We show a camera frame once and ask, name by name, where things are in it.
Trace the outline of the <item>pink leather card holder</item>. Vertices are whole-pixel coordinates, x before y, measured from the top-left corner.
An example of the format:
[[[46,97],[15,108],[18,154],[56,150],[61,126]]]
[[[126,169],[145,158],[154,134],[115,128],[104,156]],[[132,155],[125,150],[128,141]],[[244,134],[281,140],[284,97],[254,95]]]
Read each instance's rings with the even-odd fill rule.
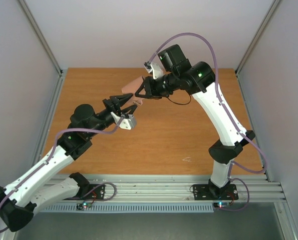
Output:
[[[129,94],[129,93],[134,94],[138,90],[138,88],[141,86],[142,83],[143,83],[143,78],[140,76],[140,77],[136,78],[135,80],[131,81],[130,83],[128,83],[127,85],[125,85],[121,89],[122,94]],[[143,99],[140,97],[136,97],[135,95],[133,95],[126,102],[127,106],[130,106],[130,105],[141,106],[142,104],[143,104]]]

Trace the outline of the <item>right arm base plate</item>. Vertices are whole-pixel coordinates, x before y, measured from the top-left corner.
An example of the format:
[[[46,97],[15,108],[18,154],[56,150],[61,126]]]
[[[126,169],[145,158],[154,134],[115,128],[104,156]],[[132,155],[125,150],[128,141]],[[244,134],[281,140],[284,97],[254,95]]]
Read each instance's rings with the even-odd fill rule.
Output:
[[[193,193],[195,201],[228,201],[238,200],[236,185],[227,184],[222,188],[216,188],[209,184],[193,184],[189,191]]]

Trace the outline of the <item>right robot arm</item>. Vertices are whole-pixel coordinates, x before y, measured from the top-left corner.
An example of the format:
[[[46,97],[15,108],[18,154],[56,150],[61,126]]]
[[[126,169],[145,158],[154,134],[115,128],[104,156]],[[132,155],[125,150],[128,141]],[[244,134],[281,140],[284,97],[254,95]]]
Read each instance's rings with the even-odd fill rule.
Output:
[[[229,189],[230,165],[247,145],[244,137],[254,139],[255,134],[252,130],[246,130],[234,116],[209,64],[199,61],[191,65],[177,44],[158,53],[158,57],[162,66],[152,61],[144,63],[150,76],[143,78],[135,95],[158,100],[168,98],[176,90],[183,90],[202,106],[219,135],[219,140],[208,150],[214,164],[204,190],[204,194],[217,200]]]

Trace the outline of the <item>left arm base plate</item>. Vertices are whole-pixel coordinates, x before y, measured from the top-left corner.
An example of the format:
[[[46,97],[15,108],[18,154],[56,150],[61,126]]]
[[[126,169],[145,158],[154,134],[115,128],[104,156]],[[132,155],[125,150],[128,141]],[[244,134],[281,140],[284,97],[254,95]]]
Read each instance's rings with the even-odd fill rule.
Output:
[[[82,186],[75,198],[81,200],[103,200],[105,194],[105,186],[100,184],[88,184],[86,186]]]

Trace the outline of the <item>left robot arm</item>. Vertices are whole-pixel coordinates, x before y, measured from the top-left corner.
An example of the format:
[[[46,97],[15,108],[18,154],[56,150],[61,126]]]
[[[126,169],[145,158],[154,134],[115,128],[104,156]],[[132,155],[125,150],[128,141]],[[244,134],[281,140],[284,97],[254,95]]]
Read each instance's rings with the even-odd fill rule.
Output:
[[[0,186],[0,218],[6,225],[0,233],[22,229],[40,210],[56,202],[83,200],[92,193],[89,181],[78,172],[45,190],[41,188],[84,154],[92,146],[95,135],[110,135],[118,128],[134,128],[133,112],[137,105],[122,108],[132,97],[132,93],[127,93],[104,99],[105,108],[99,113],[90,104],[76,107],[70,124],[56,134],[50,151],[17,180],[5,187]]]

